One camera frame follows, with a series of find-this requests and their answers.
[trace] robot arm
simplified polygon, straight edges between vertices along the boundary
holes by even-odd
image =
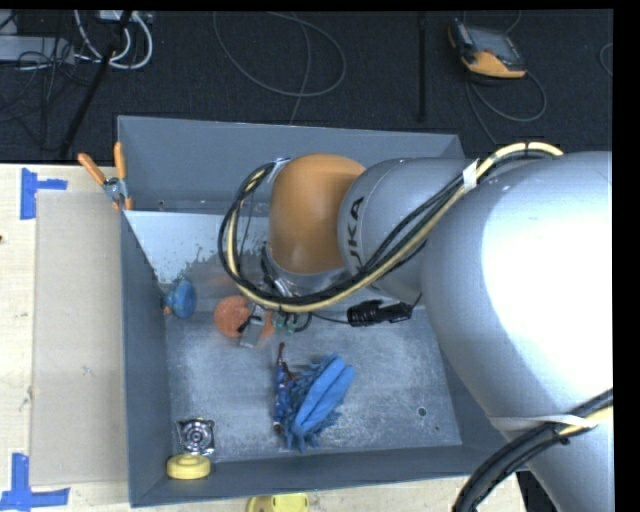
[[[325,182],[304,198],[297,180],[314,171],[287,176],[292,163],[276,178],[265,251],[278,293],[243,275],[234,243],[242,202],[273,164],[245,180],[225,217],[219,254],[240,291],[285,314],[313,314],[363,288],[399,301],[399,318],[410,317],[402,304],[420,301],[443,353],[508,441],[456,510],[472,510],[492,471],[526,463],[561,512],[612,511],[611,154],[520,143],[480,164],[395,159],[366,170],[337,158],[348,171],[317,172],[340,186]],[[288,190],[276,189],[281,178]],[[281,208],[296,199],[302,210]],[[317,214],[315,227],[287,232],[304,212]]]

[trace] cable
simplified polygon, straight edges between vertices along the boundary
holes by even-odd
[[[123,32],[126,30],[126,26],[129,23],[132,14],[133,12],[131,10],[123,11],[122,17],[120,17],[118,21],[119,36],[122,36]],[[74,114],[73,119],[71,119],[71,123],[67,130],[67,133],[63,137],[62,144],[60,145],[59,158],[61,160],[64,160],[67,157],[67,153],[71,149],[71,144],[73,143],[73,140],[75,139],[75,136],[78,130],[80,129],[80,125],[82,124],[82,121],[85,115],[87,114],[87,111],[89,110],[89,106],[91,105],[91,101],[93,100],[96,90],[100,86],[100,82],[104,78],[109,68],[109,65],[111,63],[111,57],[113,57],[113,55],[116,53],[119,39],[121,39],[121,37],[118,38],[116,37],[115,34],[112,34],[111,40],[107,45],[107,53],[102,57],[98,71],[96,72],[96,74],[93,77],[93,80],[91,80],[91,83],[89,84],[87,94],[82,99],[82,103],[80,104],[80,107]]]
[[[542,117],[542,115],[545,113],[545,111],[547,110],[547,95],[546,95],[546,93],[544,91],[544,88],[542,87],[542,84],[540,83],[540,81],[533,74],[531,74],[530,71],[527,71],[527,75],[530,76],[531,79],[536,83],[536,85],[538,86],[538,89],[540,90],[540,94],[542,96],[542,107],[540,107],[540,110],[538,111],[537,114],[535,114],[533,116],[530,116],[530,117],[515,117],[515,116],[510,116],[508,114],[505,114],[504,112],[498,110],[497,108],[492,106],[489,102],[487,102],[487,100],[484,99],[480,95],[480,93],[478,92],[478,89],[475,87],[475,85],[473,83],[471,83],[471,88],[476,93],[478,98],[480,98],[482,103],[484,103],[489,109],[491,109],[493,112],[498,114],[500,117],[504,117],[505,119],[508,119],[509,121],[516,121],[516,122],[520,122],[520,123],[528,123],[530,121],[535,121],[536,119],[540,119],[540,117]]]
[[[328,316],[319,315],[315,311],[313,311],[310,314],[315,316],[316,318],[319,318],[320,320],[324,320],[326,322],[333,322],[333,323],[336,323],[336,324],[343,324],[343,325],[351,325],[347,320],[340,320],[338,318],[330,318]]]
[[[59,91],[58,93],[53,93],[53,89],[54,89],[54,80],[55,80],[55,72],[57,69],[61,68],[61,64],[62,64],[62,60],[58,57],[56,57],[56,52],[57,52],[57,45],[58,45],[58,41],[59,41],[59,33],[56,36],[56,41],[54,43],[54,47],[52,50],[52,53],[50,56],[44,54],[43,52],[37,52],[37,51],[26,51],[23,52],[20,56],[18,56],[18,60],[17,60],[17,66],[18,69],[21,69],[21,61],[23,58],[25,58],[28,55],[32,55],[35,54],[39,57],[41,57],[44,60],[47,60],[48,63],[42,66],[35,66],[34,67],[34,71],[39,71],[41,69],[48,69],[50,71],[50,77],[45,75],[43,77],[42,80],[42,89],[41,89],[41,97],[40,97],[40,103],[31,108],[31,109],[27,109],[26,111],[23,111],[22,113],[19,114],[14,114],[11,115],[9,117],[5,117],[3,119],[0,119],[0,123],[2,122],[9,122],[9,121],[13,121],[13,120],[18,120],[20,122],[20,124],[22,125],[23,129],[25,130],[25,132],[27,133],[27,135],[38,145],[38,147],[43,150],[43,151],[54,151],[57,149],[57,147],[50,147],[48,145],[45,144],[45,140],[47,138],[47,132],[48,132],[48,118],[47,118],[47,109],[53,105],[54,101],[58,99],[58,97],[61,95],[61,93],[64,90]],[[65,52],[67,52],[68,54],[68,45],[65,46],[65,48],[63,48],[62,51],[62,59],[65,58]],[[27,82],[27,84],[23,87],[22,91],[20,92],[20,94],[18,94],[18,96],[16,96],[15,98],[13,98],[11,101],[8,101],[4,95],[2,95],[0,93],[0,99],[4,102],[4,105],[0,108],[0,111],[3,111],[5,109],[8,109],[9,107],[16,105],[18,103],[18,101],[26,94],[27,90],[31,87],[32,83],[34,83],[34,79],[36,77],[37,73],[33,73],[31,75],[31,77],[29,78],[29,81]],[[47,91],[47,79],[50,80],[49,86],[48,86],[48,91]],[[40,111],[40,136],[36,136],[31,129],[27,126],[27,124],[25,123],[25,121],[22,119],[23,117],[27,116],[28,114],[35,112],[39,110]]]
[[[61,37],[61,29],[62,29],[62,16],[57,16],[56,23],[56,35],[53,41],[53,48],[51,49],[51,57],[55,63],[50,68],[50,76],[45,75],[45,79],[42,81],[42,92],[41,92],[41,107],[40,107],[40,139],[38,142],[38,146],[40,147],[40,151],[46,149],[45,141],[47,140],[47,134],[49,131],[49,121],[48,121],[48,108],[49,108],[49,100],[51,98],[51,91],[53,90],[53,83],[56,76],[56,69],[59,67],[59,61],[57,59],[58,55],[58,45],[60,44]],[[47,79],[49,79],[49,90],[47,89]]]
[[[291,15],[296,18],[297,21],[298,16],[296,13],[292,12]],[[291,117],[289,118],[289,124],[293,124],[293,119],[296,117],[298,113],[298,108],[300,107],[300,103],[302,102],[302,94],[304,93],[305,88],[307,87],[307,80],[309,79],[309,74],[311,73],[311,40],[309,39],[309,32],[307,31],[307,27],[304,23],[300,23],[300,28],[302,29],[302,33],[304,35],[305,43],[307,44],[307,66],[304,71],[304,79],[302,80],[302,85],[300,86],[300,92],[298,97],[296,98],[296,104],[293,107],[293,112],[291,113]]]
[[[26,51],[23,52],[22,54],[20,54],[20,56],[17,59],[16,62],[16,69],[18,69],[19,71],[24,71],[24,72],[30,72],[30,71],[38,71],[40,69],[49,69],[53,66],[58,66],[58,71],[60,71],[60,73],[64,74],[67,78],[69,78],[71,81],[75,82],[78,85],[83,85],[83,86],[87,86],[89,85],[89,81],[85,80],[79,76],[76,76],[75,72],[78,69],[78,65],[80,63],[80,59],[77,58],[76,56],[76,62],[74,64],[69,64],[67,62],[67,58],[71,52],[71,50],[73,49],[73,45],[71,43],[67,43],[62,50],[60,51],[60,56],[59,57],[49,57],[47,55],[45,55],[42,52],[36,52],[33,50],[30,51]],[[29,55],[29,54],[35,54],[38,55],[40,57],[42,57],[42,59],[46,62],[44,63],[40,63],[40,64],[35,64],[35,65],[29,65],[29,66],[23,66],[21,64],[22,59]]]
[[[316,27],[315,25],[312,25],[311,23],[301,20],[297,17],[290,17],[290,16],[286,16],[284,14],[280,14],[277,12],[272,12],[272,11],[268,11],[268,14],[272,15],[272,16],[277,16],[279,18],[288,20],[288,21],[292,21],[294,23],[300,23],[301,25],[305,26],[305,27],[309,27],[312,30],[315,30],[316,32],[318,32],[319,34],[323,35],[324,37],[326,37],[329,42],[336,48],[336,50],[338,50],[338,53],[340,54],[340,59],[342,60],[342,70],[340,72],[340,76],[338,77],[338,79],[329,87],[327,87],[326,89],[322,89],[320,91],[314,91],[314,92],[292,92],[292,91],[286,91],[283,89],[278,89],[277,87],[272,87],[260,80],[258,80],[257,78],[253,77],[249,72],[247,72],[241,65],[240,63],[233,58],[233,56],[231,55],[231,53],[229,52],[229,50],[227,49],[227,47],[225,46],[224,42],[222,41],[222,37],[220,36],[220,31],[218,29],[218,22],[217,22],[217,12],[214,11],[213,13],[213,28],[214,31],[216,33],[216,38],[218,39],[218,43],[220,44],[220,46],[222,47],[222,50],[224,51],[225,55],[227,56],[227,58],[231,61],[231,63],[238,69],[238,71],[240,71],[240,73],[242,73],[246,78],[248,78],[249,80],[251,80],[253,83],[259,85],[260,87],[271,91],[271,92],[275,92],[277,94],[282,94],[284,96],[292,96],[294,98],[314,98],[317,96],[322,96],[323,94],[327,94],[331,91],[333,91],[336,87],[338,87],[342,81],[344,80],[344,77],[346,75],[346,69],[347,69],[347,61],[344,55],[344,52],[342,51],[342,48],[340,48],[340,45],[337,43],[337,41],[331,37],[327,32],[325,32],[324,30],[320,29],[319,27]]]
[[[503,147],[486,158],[480,166],[476,168],[476,180],[483,178],[485,173],[492,167],[504,163],[504,161],[514,156],[531,157],[531,156],[560,156],[562,151],[558,148],[542,142],[516,143]],[[260,183],[265,180],[275,167],[275,162],[259,167],[251,173],[240,186],[236,195],[236,199],[230,209],[225,214],[220,230],[218,232],[218,254],[227,274],[236,282],[238,289],[249,299],[261,304],[267,309],[290,312],[290,313],[306,313],[316,309],[322,309],[327,306],[336,304],[356,291],[369,286],[377,279],[380,279],[387,272],[392,270],[396,264],[401,262],[411,251],[417,248],[427,237],[433,227],[440,218],[460,199],[464,194],[464,185],[456,182],[455,187],[451,187],[449,194],[442,194],[439,201],[434,207],[420,219],[416,225],[405,235],[402,240],[397,242],[383,256],[375,261],[367,262],[354,276],[336,283],[329,288],[311,293],[305,296],[295,297],[278,297],[265,293],[256,285],[248,281],[239,271],[237,262],[239,261],[236,243],[237,216],[242,203],[253,193]],[[229,234],[226,237],[225,250],[225,232]],[[392,238],[388,237],[383,246],[388,246],[392,242]]]
[[[296,327],[293,332],[300,333],[302,331],[306,331],[309,327],[309,325],[311,325],[311,320],[313,320],[313,314],[311,313],[307,313],[307,319],[305,320],[304,324],[302,324],[300,327]]]
[[[113,11],[113,13],[115,14],[116,18],[118,20],[120,20],[121,17],[121,13],[119,13],[118,11]],[[94,57],[88,57],[86,55],[82,55],[82,54],[76,54],[75,57],[78,59],[82,59],[82,60],[87,60],[90,62],[95,62],[95,63],[100,63],[102,58],[104,57],[91,43],[91,40],[89,39],[89,37],[87,36],[84,24],[82,23],[82,20],[80,19],[80,13],[77,9],[73,10],[73,15],[74,18],[76,20],[76,24],[78,25],[78,31],[80,32],[80,36],[82,37],[82,40],[84,41],[85,45],[87,46],[87,48],[89,48],[89,50],[91,50],[91,52],[93,53]],[[131,49],[131,35],[129,33],[128,29],[124,29],[123,30],[123,34],[126,38],[126,44],[124,49],[114,55],[113,57],[111,57],[109,59],[109,66],[116,68],[116,69],[125,69],[125,70],[136,70],[136,69],[140,69],[144,66],[147,65],[147,63],[151,60],[151,56],[153,55],[153,36],[151,35],[151,31],[149,30],[149,27],[147,26],[147,24],[144,22],[144,20],[140,17],[140,15],[137,12],[133,12],[131,14],[131,19],[133,21],[135,21],[141,28],[142,31],[145,34],[145,38],[147,41],[147,52],[146,55],[143,57],[143,59],[140,62],[137,63],[133,63],[133,64],[120,64],[118,61],[123,59],[130,51]]]
[[[483,462],[458,493],[452,512],[475,512],[477,506],[509,475],[551,446],[566,445],[571,437],[584,434],[613,413],[613,389],[588,401],[570,414],[591,419],[595,426],[565,426],[545,422],[507,443]]]
[[[518,16],[516,16],[515,21],[511,24],[511,26],[504,31],[505,34],[508,34],[509,32],[511,32],[514,28],[516,28],[516,25],[518,25],[518,23],[520,23],[520,20],[522,19],[522,9],[518,9]]]
[[[598,57],[600,59],[600,65],[602,66],[602,68],[607,72],[607,74],[610,77],[613,78],[613,71],[611,70],[611,68],[607,67],[607,65],[604,63],[604,54],[609,48],[613,48],[613,43],[607,43],[602,48],[600,48],[600,54]]]
[[[63,70],[64,70],[64,67],[58,67],[58,69],[59,69],[59,70],[61,70],[61,71],[63,71]],[[7,100],[6,100],[6,98],[4,98],[4,97],[1,95],[1,92],[0,92],[0,99],[2,99],[2,100],[6,103],[6,104],[5,104],[5,106],[0,107],[0,112],[1,112],[2,110],[5,110],[5,109],[7,109],[7,108],[11,107],[12,105],[17,104],[17,102],[18,102],[18,101],[19,101],[19,100],[20,100],[20,99],[25,95],[25,93],[27,92],[27,89],[29,89],[29,88],[31,87],[31,85],[32,85],[32,83],[33,83],[33,81],[34,81],[34,79],[35,79],[35,77],[36,77],[36,74],[37,74],[37,73],[33,73],[33,74],[31,75],[31,77],[29,78],[29,81],[28,81],[28,82],[27,82],[27,84],[23,87],[23,89],[22,89],[22,91],[20,92],[20,94],[18,94],[18,96],[16,96],[15,98],[13,98],[11,101],[7,101]],[[72,78],[76,78],[76,80],[74,80],[76,83],[80,83],[81,85],[86,85],[86,83],[84,83],[84,82],[80,82],[80,79],[78,79],[78,78],[77,78],[77,77],[75,77],[74,75],[70,75],[67,71],[63,71],[63,74],[65,74],[65,75],[66,75],[70,80],[71,80]],[[51,95],[51,99],[50,99],[51,104],[53,104],[53,103],[54,103],[54,102],[55,102],[55,101],[56,101],[60,96],[62,96],[62,94],[64,94],[65,92],[67,92],[67,90],[66,90],[66,89],[64,89],[64,88],[61,88],[61,89],[60,89],[59,91],[57,91],[56,93],[53,93],[53,94]],[[13,120],[16,120],[16,119],[20,119],[20,118],[22,118],[22,117],[25,117],[25,116],[27,116],[27,115],[29,115],[29,114],[31,114],[31,113],[33,113],[33,112],[35,112],[35,111],[36,111],[36,110],[38,110],[39,108],[40,108],[40,105],[35,106],[35,107],[33,107],[33,108],[30,108],[30,109],[27,109],[26,111],[23,111],[23,112],[21,112],[21,113],[19,113],[19,114],[14,114],[14,115],[12,115],[12,116],[2,118],[2,119],[0,119],[0,123],[6,123],[6,122],[9,122],[9,121],[13,121]]]

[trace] gray bin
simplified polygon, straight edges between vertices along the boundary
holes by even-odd
[[[118,140],[136,204],[121,216],[132,506],[468,475],[504,444],[442,356],[423,309],[366,328],[314,320],[254,348],[223,337],[212,321],[217,301],[237,293],[216,254],[216,226],[247,174],[311,152],[365,167],[399,157],[463,160],[457,136],[121,116]],[[256,195],[249,252],[266,236],[268,197],[269,186]],[[194,247],[208,245],[189,261]],[[162,311],[178,274],[198,296],[187,320]],[[372,297],[365,290],[332,308]],[[342,416],[304,454],[272,428],[280,341],[293,369],[337,352],[356,370]],[[167,459],[181,452],[176,422],[195,417],[214,421],[212,472],[171,479]]]

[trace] blue feather duster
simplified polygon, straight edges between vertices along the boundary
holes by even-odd
[[[333,353],[294,375],[282,358],[283,349],[281,343],[276,362],[274,428],[289,449],[295,445],[304,453],[307,445],[317,447],[322,431],[340,417],[336,408],[342,404],[355,372]]]

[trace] orange ball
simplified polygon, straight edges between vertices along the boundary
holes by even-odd
[[[244,324],[251,315],[248,308],[249,299],[243,295],[232,295],[225,297],[216,306],[213,312],[213,323],[218,330],[229,338],[239,338],[242,336],[238,328]],[[271,336],[275,328],[271,325],[271,311],[267,311],[264,327],[260,333],[260,339]]]

